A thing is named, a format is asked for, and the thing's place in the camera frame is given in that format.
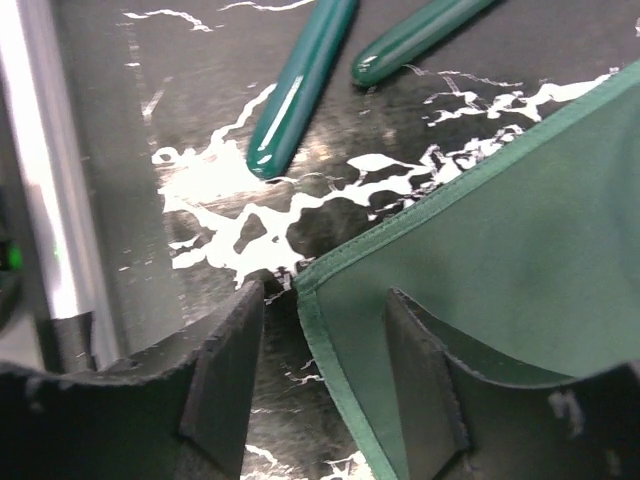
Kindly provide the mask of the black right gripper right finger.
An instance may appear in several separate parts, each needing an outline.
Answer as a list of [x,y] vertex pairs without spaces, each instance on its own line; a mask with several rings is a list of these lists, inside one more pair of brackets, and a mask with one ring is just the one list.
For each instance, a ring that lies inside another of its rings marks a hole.
[[385,307],[413,479],[635,479],[639,365],[569,378],[500,353],[399,290]]

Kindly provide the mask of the gold fork green handle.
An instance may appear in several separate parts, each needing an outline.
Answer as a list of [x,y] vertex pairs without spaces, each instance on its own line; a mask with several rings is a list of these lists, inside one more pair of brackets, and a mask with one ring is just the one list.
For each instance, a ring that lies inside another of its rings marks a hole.
[[378,84],[493,4],[491,0],[429,1],[355,57],[351,67],[353,83],[364,88]]

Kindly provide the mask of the dark green cloth napkin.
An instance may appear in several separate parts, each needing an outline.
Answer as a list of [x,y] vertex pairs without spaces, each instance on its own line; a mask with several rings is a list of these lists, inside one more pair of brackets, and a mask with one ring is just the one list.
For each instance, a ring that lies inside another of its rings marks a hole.
[[413,479],[388,293],[569,378],[639,365],[639,67],[595,87],[297,279],[300,322],[373,475]]

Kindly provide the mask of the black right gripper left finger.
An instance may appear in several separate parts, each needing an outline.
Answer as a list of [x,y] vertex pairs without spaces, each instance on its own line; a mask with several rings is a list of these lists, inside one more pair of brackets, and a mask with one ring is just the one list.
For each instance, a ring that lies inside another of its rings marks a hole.
[[103,371],[1,365],[5,479],[236,479],[243,465],[264,288]]

